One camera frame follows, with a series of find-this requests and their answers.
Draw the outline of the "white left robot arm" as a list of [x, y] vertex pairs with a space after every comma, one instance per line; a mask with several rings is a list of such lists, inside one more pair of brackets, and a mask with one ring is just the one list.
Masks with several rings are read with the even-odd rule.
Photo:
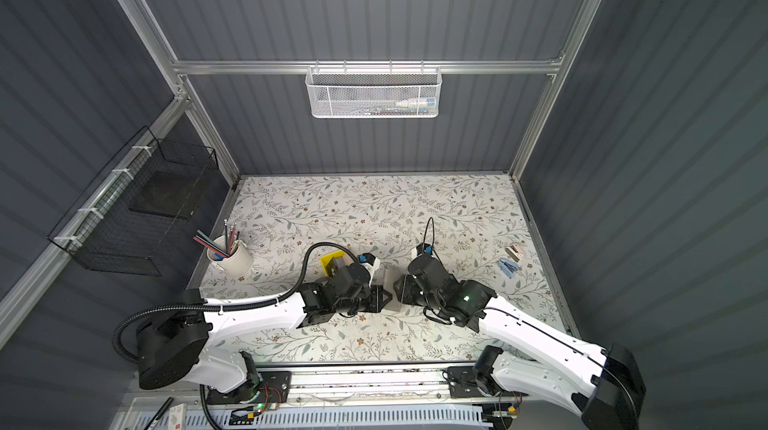
[[140, 388], [154, 390], [187, 381], [226, 394], [253, 382], [250, 354], [224, 351], [219, 342], [260, 331], [319, 325], [336, 315], [379, 313], [392, 294], [372, 282], [371, 272], [378, 263], [345, 265], [330, 278], [300, 284], [286, 298], [204, 299], [199, 291], [188, 291], [175, 309], [139, 319]]

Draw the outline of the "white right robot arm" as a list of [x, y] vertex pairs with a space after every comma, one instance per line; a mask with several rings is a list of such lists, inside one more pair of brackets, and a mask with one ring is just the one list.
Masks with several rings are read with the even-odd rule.
[[646, 386], [628, 348], [604, 348], [561, 332], [492, 288], [458, 280], [430, 253], [413, 259], [393, 288], [400, 303], [529, 356], [524, 362], [499, 346], [486, 347], [473, 367], [483, 394], [532, 395], [578, 415], [589, 429], [639, 428]]

